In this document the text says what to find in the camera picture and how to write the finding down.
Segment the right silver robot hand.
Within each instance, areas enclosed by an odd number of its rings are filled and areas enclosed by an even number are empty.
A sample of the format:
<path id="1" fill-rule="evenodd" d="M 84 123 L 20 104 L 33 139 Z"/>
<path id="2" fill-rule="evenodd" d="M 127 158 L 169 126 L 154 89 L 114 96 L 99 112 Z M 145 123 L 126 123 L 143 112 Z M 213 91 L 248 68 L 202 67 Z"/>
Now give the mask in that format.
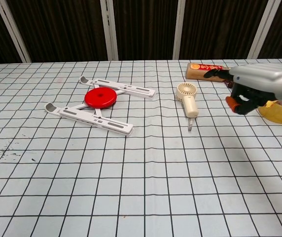
<path id="1" fill-rule="evenodd" d="M 282 100 L 282 65 L 253 63 L 228 70 L 212 69 L 204 78 L 219 77 L 232 81 L 231 95 L 226 102 L 232 112 L 246 115 L 268 101 Z"/>

